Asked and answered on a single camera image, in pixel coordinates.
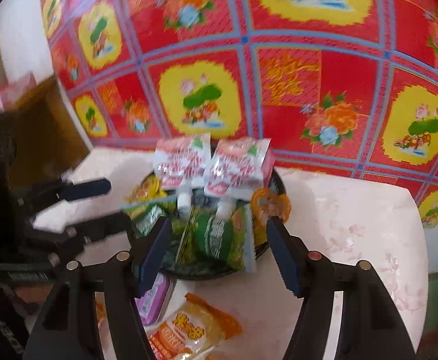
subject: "purple box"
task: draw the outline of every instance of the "purple box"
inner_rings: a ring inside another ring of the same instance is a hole
[[[136,298],[137,311],[144,326],[157,322],[169,303],[172,289],[170,280],[159,273],[152,288],[141,299]]]

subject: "table surface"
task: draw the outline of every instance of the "table surface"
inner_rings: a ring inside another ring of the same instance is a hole
[[[152,169],[150,152],[97,148],[74,171],[74,182],[107,177],[109,195],[82,202],[62,202],[41,213],[36,227],[62,231],[66,223],[112,212],[124,205],[134,185]],[[389,184],[277,168],[292,212],[288,231],[309,250],[331,261],[354,265],[370,261],[383,280],[407,327],[414,348],[422,335],[427,304],[427,253],[417,206],[409,191]],[[78,257],[84,265],[102,263],[129,250],[125,234],[87,245]],[[178,281],[165,316],[173,313],[187,292],[193,292],[235,316],[244,332],[223,342],[225,358],[279,359],[285,352],[301,308],[301,299],[282,281],[270,250],[257,261],[257,273],[242,272],[206,282]],[[324,359],[334,358],[340,325],[342,293],[334,298],[333,318]],[[110,337],[105,356],[114,359]]]

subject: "black plate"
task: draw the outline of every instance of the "black plate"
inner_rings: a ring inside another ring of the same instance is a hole
[[[277,174],[275,169],[272,171],[271,180],[269,181],[269,189],[277,195],[286,193],[284,183],[282,182],[281,177]],[[193,205],[195,206],[214,208],[217,206],[218,202],[218,198],[210,198],[204,196],[203,189],[193,191]],[[239,206],[246,203],[247,202],[244,202],[242,200],[238,201]],[[132,230],[127,232],[127,238],[129,239],[129,242],[132,242],[132,240],[135,239]],[[166,255],[164,256],[160,268],[160,272],[170,278],[202,281],[222,278],[223,276],[230,275],[236,272],[234,269],[230,268],[230,266],[228,266],[225,262],[222,263],[218,261],[214,261],[213,263],[195,262],[194,264],[189,265],[176,265],[174,263],[174,260],[178,248],[179,242],[173,241],[169,249],[166,251]],[[267,242],[256,247],[256,259],[262,256],[267,249],[269,249],[269,243]]]

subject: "pink lotus flower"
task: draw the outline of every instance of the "pink lotus flower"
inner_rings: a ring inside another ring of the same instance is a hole
[[[194,83],[191,79],[183,79],[181,82],[181,92],[184,96],[189,95],[194,90]]]
[[[416,109],[416,119],[422,120],[426,117],[429,117],[429,107],[427,104],[421,104]]]
[[[304,124],[304,127],[309,129],[310,136],[316,136],[321,133],[321,129],[327,125],[326,118],[322,111],[316,111],[312,114]]]

